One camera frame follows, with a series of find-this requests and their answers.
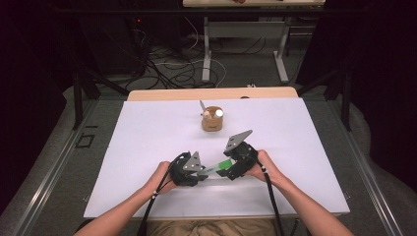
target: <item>person's left arm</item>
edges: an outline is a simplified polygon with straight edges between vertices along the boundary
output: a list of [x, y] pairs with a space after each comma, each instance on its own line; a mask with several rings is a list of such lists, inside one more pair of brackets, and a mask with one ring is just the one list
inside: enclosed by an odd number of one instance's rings
[[[142, 188], [137, 190], [127, 200], [121, 204], [110, 209], [106, 213], [102, 214], [85, 227], [80, 229], [75, 235], [118, 235], [122, 231], [123, 227], [128, 223], [131, 217], [137, 212], [153, 195], [153, 191], [156, 190], [159, 182], [162, 180], [163, 175], [168, 170], [169, 162], [160, 162], [156, 170], [150, 176], [148, 181]], [[164, 181], [167, 183], [160, 194], [164, 194], [169, 190], [175, 188], [175, 184], [171, 181], [169, 175]]]

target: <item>hand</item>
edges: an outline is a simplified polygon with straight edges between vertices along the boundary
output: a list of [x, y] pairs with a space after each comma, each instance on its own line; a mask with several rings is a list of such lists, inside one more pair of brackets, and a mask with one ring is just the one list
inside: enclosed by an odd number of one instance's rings
[[[149, 188], [152, 191], [155, 191], [160, 181], [162, 180], [163, 176], [165, 175], [166, 171], [168, 170], [168, 167], [169, 167], [168, 161], [160, 162], [156, 170], [153, 172], [153, 174], [149, 177], [148, 181], [145, 183], [144, 187]], [[174, 184], [174, 182], [172, 182], [169, 174], [166, 176], [161, 186], [163, 186], [163, 188], [159, 191], [160, 194], [168, 193], [170, 190], [177, 187]]]
[[[280, 176], [283, 176], [265, 150], [258, 150], [258, 161], [267, 169], [268, 175], [272, 182], [273, 180], [278, 179]], [[252, 175], [264, 182], [266, 181], [264, 172], [262, 171], [261, 166], [259, 166], [257, 163], [250, 170], [248, 170], [246, 174]]]

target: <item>desk leg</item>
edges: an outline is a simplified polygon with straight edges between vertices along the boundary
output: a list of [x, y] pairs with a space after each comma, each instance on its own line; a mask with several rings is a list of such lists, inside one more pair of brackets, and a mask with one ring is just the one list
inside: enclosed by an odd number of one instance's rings
[[285, 71], [284, 62], [282, 61], [282, 54], [284, 53], [285, 49], [285, 42], [288, 37], [289, 26], [291, 24], [291, 18], [286, 18], [284, 26], [281, 32], [281, 38], [279, 40], [279, 48], [278, 51], [273, 51], [273, 55], [275, 58], [276, 68], [278, 69], [279, 78], [285, 84], [289, 83], [288, 76]]
[[205, 62], [203, 64], [203, 82], [209, 81], [210, 62], [211, 51], [209, 50], [209, 19], [205, 17]]

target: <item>person's right hand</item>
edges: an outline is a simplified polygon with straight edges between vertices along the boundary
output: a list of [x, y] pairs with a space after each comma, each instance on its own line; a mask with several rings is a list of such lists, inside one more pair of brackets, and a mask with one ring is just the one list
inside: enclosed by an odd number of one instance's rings
[[[270, 180], [277, 180], [282, 173], [276, 167], [275, 163], [270, 159], [268, 153], [265, 150], [258, 150], [258, 161], [267, 169]], [[245, 175], [252, 175], [259, 180], [266, 181], [264, 172], [261, 169], [261, 166], [256, 163], [250, 170], [248, 170]]]

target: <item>brown object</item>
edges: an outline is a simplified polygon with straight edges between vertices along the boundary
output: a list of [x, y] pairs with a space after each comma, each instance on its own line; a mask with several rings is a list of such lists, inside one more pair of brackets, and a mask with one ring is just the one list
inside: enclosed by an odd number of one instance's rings
[[223, 115], [220, 117], [215, 116], [215, 111], [221, 110], [218, 106], [209, 106], [206, 108], [206, 111], [208, 111], [209, 115], [205, 115], [205, 113], [202, 113], [203, 120], [202, 120], [202, 127], [203, 130], [208, 132], [215, 132], [221, 130], [223, 128]]

